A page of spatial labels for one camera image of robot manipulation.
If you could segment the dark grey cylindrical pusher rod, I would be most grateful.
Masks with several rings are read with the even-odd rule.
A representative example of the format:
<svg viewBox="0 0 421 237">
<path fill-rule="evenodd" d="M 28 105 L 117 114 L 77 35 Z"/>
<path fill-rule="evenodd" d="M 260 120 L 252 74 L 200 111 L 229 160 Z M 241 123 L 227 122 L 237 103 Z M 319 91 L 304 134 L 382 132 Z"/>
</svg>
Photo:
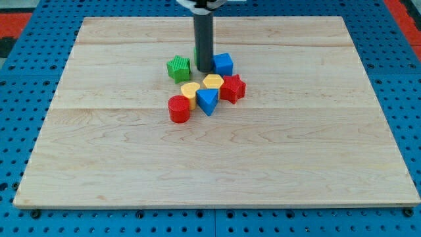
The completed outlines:
<svg viewBox="0 0 421 237">
<path fill-rule="evenodd" d="M 193 23 L 197 70 L 210 72 L 213 69 L 213 13 L 195 14 Z"/>
</svg>

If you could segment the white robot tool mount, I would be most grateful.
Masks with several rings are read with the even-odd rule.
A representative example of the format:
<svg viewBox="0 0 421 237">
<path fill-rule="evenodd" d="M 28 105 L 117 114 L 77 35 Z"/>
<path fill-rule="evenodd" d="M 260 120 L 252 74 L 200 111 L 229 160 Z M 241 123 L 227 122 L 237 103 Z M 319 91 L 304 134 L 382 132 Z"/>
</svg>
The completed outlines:
<svg viewBox="0 0 421 237">
<path fill-rule="evenodd" d="M 224 5 L 227 0 L 176 0 L 176 2 L 193 14 L 207 15 Z"/>
</svg>

